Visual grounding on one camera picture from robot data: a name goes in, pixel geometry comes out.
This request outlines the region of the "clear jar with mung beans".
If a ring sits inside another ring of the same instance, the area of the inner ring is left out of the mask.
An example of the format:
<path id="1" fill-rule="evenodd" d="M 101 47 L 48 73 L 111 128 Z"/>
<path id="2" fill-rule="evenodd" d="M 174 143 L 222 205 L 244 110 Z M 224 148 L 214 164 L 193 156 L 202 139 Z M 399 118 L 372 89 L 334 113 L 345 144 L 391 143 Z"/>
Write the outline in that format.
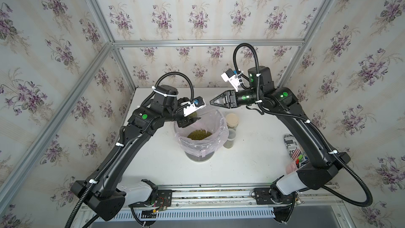
<path id="1" fill-rule="evenodd" d="M 198 112 L 194 111 L 193 113 L 191 113 L 190 115 L 188 115 L 189 119 L 200 119 L 200 117 L 198 116 Z"/>

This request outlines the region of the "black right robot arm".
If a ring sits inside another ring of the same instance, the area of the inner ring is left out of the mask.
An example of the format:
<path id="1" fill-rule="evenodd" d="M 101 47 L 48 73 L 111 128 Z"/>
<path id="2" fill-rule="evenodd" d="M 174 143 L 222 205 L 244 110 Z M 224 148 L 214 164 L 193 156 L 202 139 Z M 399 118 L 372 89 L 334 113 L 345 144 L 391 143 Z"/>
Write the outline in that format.
<path id="1" fill-rule="evenodd" d="M 349 155 L 333 149 L 308 119 L 290 89 L 275 87 L 268 67 L 250 68 L 248 74 L 250 86 L 241 90 L 242 81 L 236 71 L 225 71 L 221 77 L 233 88 L 212 99 L 210 104 L 227 109 L 258 104 L 260 114 L 276 116 L 289 129 L 306 153 L 308 162 L 276 181 L 275 190 L 279 194 L 289 195 L 305 188 L 318 190 L 333 179 L 339 170 L 347 168 Z"/>

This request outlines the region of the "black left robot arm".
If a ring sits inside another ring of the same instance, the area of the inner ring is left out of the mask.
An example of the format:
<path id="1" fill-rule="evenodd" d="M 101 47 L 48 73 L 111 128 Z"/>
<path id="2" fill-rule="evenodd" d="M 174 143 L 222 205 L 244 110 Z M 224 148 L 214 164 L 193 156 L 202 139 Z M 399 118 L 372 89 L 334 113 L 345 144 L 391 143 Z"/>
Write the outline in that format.
<path id="1" fill-rule="evenodd" d="M 105 221 L 115 217 L 127 195 L 117 188 L 119 179 L 142 146 L 166 122 L 175 121 L 180 128 L 192 125 L 199 118 L 191 117 L 191 114 L 206 105 L 201 96 L 178 99 L 178 90 L 169 85 L 157 85 L 152 89 L 140 107 L 133 111 L 127 125 L 120 127 L 118 142 L 100 166 L 86 180 L 76 180 L 71 186 L 70 191 L 79 200 L 66 222 L 67 228 L 73 224 L 82 204 Z"/>

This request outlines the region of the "mung beans in bin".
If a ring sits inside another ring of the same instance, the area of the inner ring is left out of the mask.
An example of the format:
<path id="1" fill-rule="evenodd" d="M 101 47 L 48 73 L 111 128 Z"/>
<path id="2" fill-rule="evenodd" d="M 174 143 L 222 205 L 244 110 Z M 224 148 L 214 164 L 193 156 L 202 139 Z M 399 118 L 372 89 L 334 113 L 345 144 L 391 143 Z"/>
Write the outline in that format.
<path id="1" fill-rule="evenodd" d="M 212 133 L 204 130 L 204 129 L 200 129 L 200 130 L 194 130 L 193 132 L 191 132 L 187 138 L 191 139 L 191 140 L 203 140 L 209 136 L 211 136 Z"/>

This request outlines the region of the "mesh bin with plastic bag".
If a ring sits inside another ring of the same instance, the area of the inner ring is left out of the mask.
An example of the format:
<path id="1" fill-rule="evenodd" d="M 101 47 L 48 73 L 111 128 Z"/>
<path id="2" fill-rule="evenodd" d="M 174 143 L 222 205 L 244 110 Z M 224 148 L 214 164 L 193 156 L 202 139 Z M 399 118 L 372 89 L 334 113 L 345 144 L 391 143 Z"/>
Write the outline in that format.
<path id="1" fill-rule="evenodd" d="M 175 141 L 194 162 L 205 162 L 223 147 L 229 137 L 225 116 L 218 108 L 208 105 L 195 112 L 193 118 L 199 118 L 186 128 L 173 123 Z"/>

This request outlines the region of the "jar with beige lid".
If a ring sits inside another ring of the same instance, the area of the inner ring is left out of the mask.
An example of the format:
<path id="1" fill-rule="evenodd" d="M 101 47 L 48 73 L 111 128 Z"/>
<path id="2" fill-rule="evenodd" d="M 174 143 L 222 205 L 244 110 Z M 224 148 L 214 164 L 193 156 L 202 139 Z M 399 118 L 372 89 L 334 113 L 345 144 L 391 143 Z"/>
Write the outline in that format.
<path id="1" fill-rule="evenodd" d="M 227 127 L 235 130 L 239 125 L 239 117 L 237 114 L 229 113 L 225 116 Z"/>

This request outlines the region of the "open clear jar middle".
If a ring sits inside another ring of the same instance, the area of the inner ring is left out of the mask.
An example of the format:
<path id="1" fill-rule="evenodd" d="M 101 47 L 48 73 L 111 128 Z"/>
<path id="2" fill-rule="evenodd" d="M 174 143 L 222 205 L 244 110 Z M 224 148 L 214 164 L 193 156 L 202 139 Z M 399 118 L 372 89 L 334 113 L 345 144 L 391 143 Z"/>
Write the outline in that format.
<path id="1" fill-rule="evenodd" d="M 230 149 L 234 146 L 234 141 L 236 138 L 236 131 L 232 128 L 228 129 L 228 138 L 225 144 L 223 145 L 224 148 Z"/>

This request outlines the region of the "pink pen holder cup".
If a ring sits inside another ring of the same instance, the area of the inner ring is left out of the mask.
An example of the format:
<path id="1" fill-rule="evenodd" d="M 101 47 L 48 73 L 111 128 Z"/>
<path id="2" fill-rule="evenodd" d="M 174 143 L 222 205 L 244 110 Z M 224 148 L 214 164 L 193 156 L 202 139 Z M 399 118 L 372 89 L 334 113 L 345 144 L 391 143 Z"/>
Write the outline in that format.
<path id="1" fill-rule="evenodd" d="M 286 174 L 289 175 L 295 171 L 297 171 L 300 167 L 299 161 L 292 161 L 291 163 L 289 163 L 286 167 Z"/>

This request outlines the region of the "pens in holder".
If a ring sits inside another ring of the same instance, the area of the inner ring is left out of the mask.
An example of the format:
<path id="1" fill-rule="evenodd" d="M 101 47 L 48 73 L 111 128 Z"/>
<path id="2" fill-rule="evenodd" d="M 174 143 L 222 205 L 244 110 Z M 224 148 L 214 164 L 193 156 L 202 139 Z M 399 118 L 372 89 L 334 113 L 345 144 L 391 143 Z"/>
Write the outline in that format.
<path id="1" fill-rule="evenodd" d="M 309 159 L 306 155 L 301 154 L 295 161 L 297 169 L 301 168 L 309 162 Z"/>

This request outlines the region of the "aluminium frame crossbar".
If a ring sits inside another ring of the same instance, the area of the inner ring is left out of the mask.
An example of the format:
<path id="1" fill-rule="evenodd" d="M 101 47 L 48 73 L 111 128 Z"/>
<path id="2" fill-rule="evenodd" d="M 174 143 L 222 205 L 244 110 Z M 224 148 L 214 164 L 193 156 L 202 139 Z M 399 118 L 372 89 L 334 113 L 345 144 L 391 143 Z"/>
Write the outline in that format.
<path id="1" fill-rule="evenodd" d="M 112 45 L 117 48 L 237 46 L 241 43 L 253 46 L 302 46 L 304 42 L 303 39 L 120 40 Z"/>

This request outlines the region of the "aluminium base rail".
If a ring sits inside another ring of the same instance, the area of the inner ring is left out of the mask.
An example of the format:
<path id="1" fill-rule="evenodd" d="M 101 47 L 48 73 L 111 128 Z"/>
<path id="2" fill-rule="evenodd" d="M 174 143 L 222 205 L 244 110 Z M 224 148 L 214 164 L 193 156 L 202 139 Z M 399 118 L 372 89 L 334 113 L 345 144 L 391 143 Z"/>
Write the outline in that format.
<path id="1" fill-rule="evenodd" d="M 270 184 L 167 185 L 158 186 L 153 203 L 132 201 L 114 206 L 109 221 L 136 221 L 150 226 L 157 221 L 286 218 L 300 206 L 328 206 L 343 221 L 343 201 L 320 189 L 271 193 Z"/>

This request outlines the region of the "aluminium frame post left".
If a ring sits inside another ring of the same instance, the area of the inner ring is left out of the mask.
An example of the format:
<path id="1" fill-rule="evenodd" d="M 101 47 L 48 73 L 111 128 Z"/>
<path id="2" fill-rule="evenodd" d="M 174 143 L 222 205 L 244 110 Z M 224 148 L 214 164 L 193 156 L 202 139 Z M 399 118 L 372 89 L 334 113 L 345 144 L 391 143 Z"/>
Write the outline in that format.
<path id="1" fill-rule="evenodd" d="M 110 51 L 117 61 L 118 67 L 120 68 L 124 80 L 129 86 L 130 91 L 135 92 L 136 86 L 128 70 L 128 67 L 124 61 L 121 49 L 116 46 L 116 40 L 113 36 L 111 28 L 109 27 L 107 19 L 105 18 L 102 12 L 100 3 L 98 2 L 98 0 L 86 0 L 86 2 L 90 8 L 90 11 L 94 17 L 95 22 L 99 26 L 100 34 L 106 40 L 106 42 L 110 44 Z"/>

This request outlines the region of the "aluminium frame post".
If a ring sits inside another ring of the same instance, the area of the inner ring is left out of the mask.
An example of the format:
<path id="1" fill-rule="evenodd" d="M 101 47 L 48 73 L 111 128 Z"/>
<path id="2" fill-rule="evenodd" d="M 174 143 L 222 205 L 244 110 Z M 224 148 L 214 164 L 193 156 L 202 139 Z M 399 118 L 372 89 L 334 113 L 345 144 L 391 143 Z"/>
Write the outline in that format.
<path id="1" fill-rule="evenodd" d="M 99 26 L 100 34 L 106 40 L 106 42 L 110 44 L 110 51 L 117 61 L 118 67 L 120 68 L 124 80 L 129 86 L 130 91 L 135 92 L 136 86 L 128 70 L 128 67 L 124 61 L 121 49 L 116 46 L 116 40 L 113 36 L 111 28 L 109 27 L 107 19 L 105 18 L 102 12 L 100 3 L 98 2 L 98 0 L 86 0 L 86 2 L 90 8 L 90 11 L 94 17 L 95 22 Z"/>
<path id="2" fill-rule="evenodd" d="M 326 15 L 333 6 L 335 0 L 323 0 L 318 8 L 318 11 L 315 13 L 315 16 L 310 23 L 305 36 L 303 37 L 303 42 L 298 46 L 294 56 L 290 60 L 287 68 L 279 79 L 277 86 L 283 87 L 288 84 L 291 80 L 294 71 L 297 69 L 300 60 L 303 58 L 305 51 L 310 47 L 312 40 L 315 38 L 317 31 L 320 29 Z"/>

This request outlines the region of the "aluminium frame post right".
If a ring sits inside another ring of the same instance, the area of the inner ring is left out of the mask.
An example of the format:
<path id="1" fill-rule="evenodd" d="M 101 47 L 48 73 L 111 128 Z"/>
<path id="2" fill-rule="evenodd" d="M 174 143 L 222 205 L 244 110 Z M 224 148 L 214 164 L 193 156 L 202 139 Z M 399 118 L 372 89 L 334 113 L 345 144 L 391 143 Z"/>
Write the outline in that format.
<path id="1" fill-rule="evenodd" d="M 288 84 L 291 80 L 294 71 L 297 69 L 300 60 L 303 58 L 305 51 L 310 47 L 312 40 L 315 38 L 317 31 L 320 29 L 326 15 L 333 6 L 335 0 L 323 0 L 318 8 L 318 11 L 315 13 L 315 16 L 310 23 L 305 36 L 303 37 L 303 42 L 298 46 L 294 56 L 290 60 L 287 68 L 279 79 L 277 86 L 283 87 Z"/>

